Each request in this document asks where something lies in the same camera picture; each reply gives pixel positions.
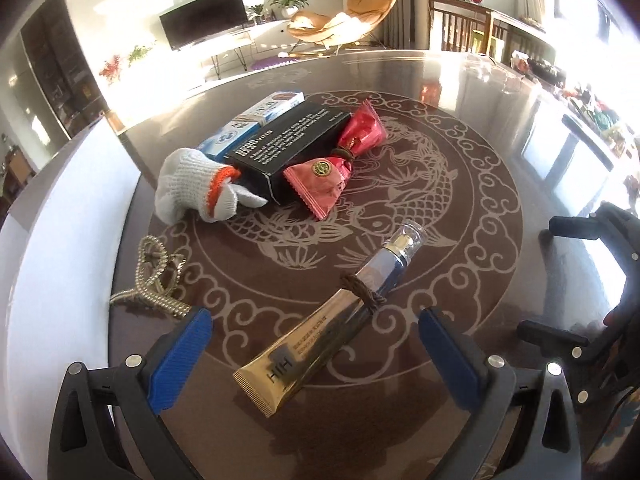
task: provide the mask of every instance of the white glove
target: white glove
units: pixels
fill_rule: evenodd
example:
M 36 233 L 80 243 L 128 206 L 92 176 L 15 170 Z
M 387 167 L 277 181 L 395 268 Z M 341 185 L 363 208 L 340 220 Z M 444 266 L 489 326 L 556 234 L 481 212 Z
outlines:
M 205 222 L 216 222 L 235 215 L 238 202 L 248 207 L 265 205 L 265 199 L 232 184 L 239 175 L 235 168 L 213 162 L 199 150 L 175 150 L 160 169 L 156 215 L 173 225 L 187 209 L 197 209 Z

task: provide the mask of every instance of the red plant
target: red plant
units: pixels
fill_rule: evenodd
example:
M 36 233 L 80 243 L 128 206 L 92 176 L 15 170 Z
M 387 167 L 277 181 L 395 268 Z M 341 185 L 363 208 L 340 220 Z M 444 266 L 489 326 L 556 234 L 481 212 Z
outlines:
M 104 62 L 104 68 L 100 70 L 98 75 L 107 79 L 107 83 L 111 84 L 120 79 L 120 72 L 122 67 L 120 66 L 120 56 L 116 54 L 110 60 Z

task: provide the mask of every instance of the red candy wrapper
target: red candy wrapper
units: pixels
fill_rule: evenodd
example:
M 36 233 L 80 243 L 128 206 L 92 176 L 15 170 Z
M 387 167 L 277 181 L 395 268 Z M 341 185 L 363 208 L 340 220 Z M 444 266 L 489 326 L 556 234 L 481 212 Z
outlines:
M 346 125 L 330 156 L 289 166 L 284 176 L 316 218 L 322 220 L 351 177 L 351 161 L 385 139 L 385 127 L 367 99 Z

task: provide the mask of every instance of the purple rug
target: purple rug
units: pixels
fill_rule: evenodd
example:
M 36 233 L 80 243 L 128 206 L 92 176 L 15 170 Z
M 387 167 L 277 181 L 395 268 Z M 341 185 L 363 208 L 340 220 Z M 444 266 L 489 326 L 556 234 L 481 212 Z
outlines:
M 290 63 L 297 63 L 300 60 L 295 57 L 278 57 L 271 56 L 260 59 L 251 65 L 251 70 L 262 70 L 263 68 L 271 68 L 273 66 L 286 65 Z

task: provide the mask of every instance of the metal pin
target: metal pin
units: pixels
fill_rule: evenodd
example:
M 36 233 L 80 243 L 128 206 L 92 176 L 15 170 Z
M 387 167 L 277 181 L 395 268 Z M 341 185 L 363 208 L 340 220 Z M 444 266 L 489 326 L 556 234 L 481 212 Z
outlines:
M 549 363 L 546 366 L 546 371 L 548 371 L 551 375 L 560 375 L 562 373 L 562 368 L 558 363 Z
M 504 359 L 499 355 L 490 355 L 487 362 L 494 368 L 502 368 L 504 366 Z
M 66 369 L 70 375 L 79 374 L 82 370 L 82 365 L 80 363 L 71 363 L 69 368 Z
M 126 364 L 129 368 L 135 368 L 141 362 L 142 362 L 142 357 L 140 357 L 138 354 L 133 354 L 127 357 L 127 360 L 124 361 L 124 364 Z

